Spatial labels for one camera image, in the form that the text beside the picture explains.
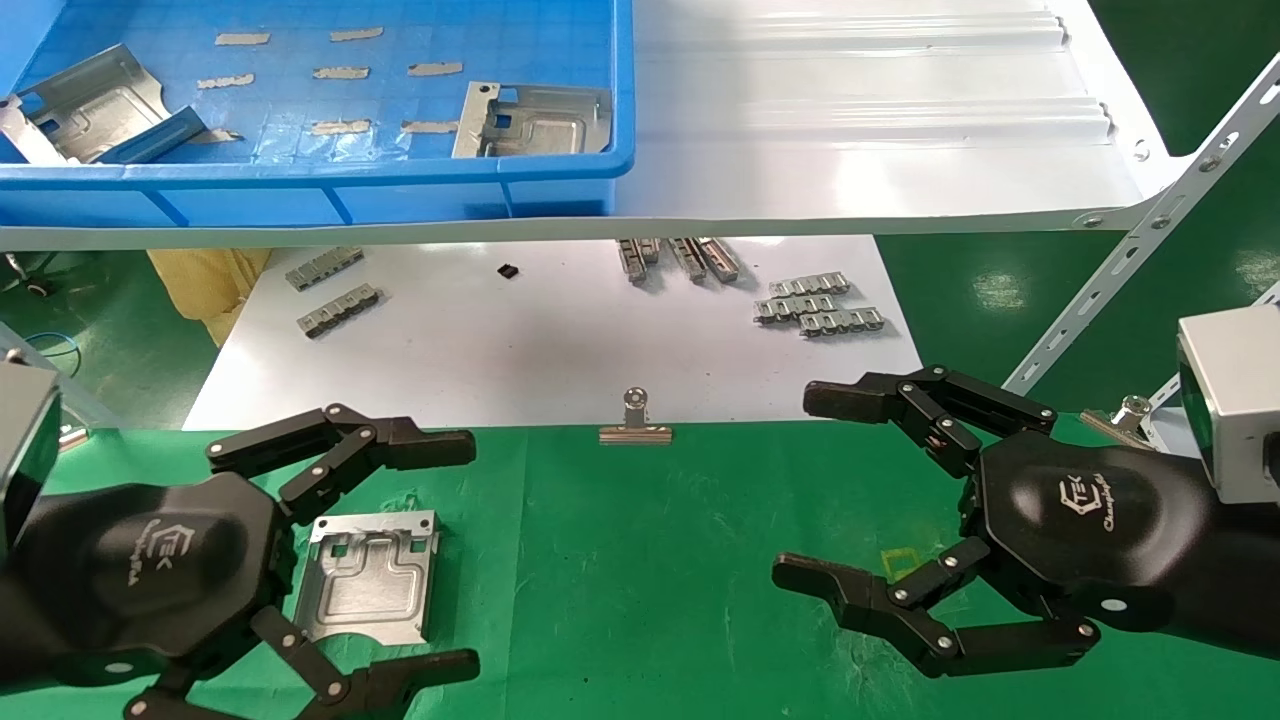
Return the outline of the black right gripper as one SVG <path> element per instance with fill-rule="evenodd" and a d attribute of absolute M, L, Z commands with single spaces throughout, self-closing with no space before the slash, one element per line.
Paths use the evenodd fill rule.
<path fill-rule="evenodd" d="M 1101 639 L 1085 618 L 1210 633 L 1201 542 L 1217 498 L 1196 460 L 1052 439 L 1055 410 L 943 365 L 812 380 L 803 410 L 893 424 L 951 477 L 970 475 L 963 534 L 974 537 L 899 582 L 797 553 L 771 570 L 776 587 L 827 602 L 838 628 L 884 641 L 924 676 L 1070 667 Z M 982 452 L 969 425 L 1007 438 Z M 931 615 L 979 577 L 1036 620 L 952 629 Z"/>

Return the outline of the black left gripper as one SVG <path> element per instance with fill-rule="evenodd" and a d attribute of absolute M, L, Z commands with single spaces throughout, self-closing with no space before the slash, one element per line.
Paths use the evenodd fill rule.
<path fill-rule="evenodd" d="M 197 484 L 46 495 L 3 562 L 3 689 L 156 675 L 127 719 L 227 719 L 189 692 L 265 644 L 312 692 L 300 719 L 402 719 L 420 691 L 475 679 L 477 652 L 340 673 L 282 611 L 296 562 L 291 521 L 311 524 L 380 469 L 476 456 L 468 430 L 425 432 L 410 416 L 333 404 L 211 443 L 210 468 L 224 473 Z M 247 480 L 302 461 L 279 506 Z"/>

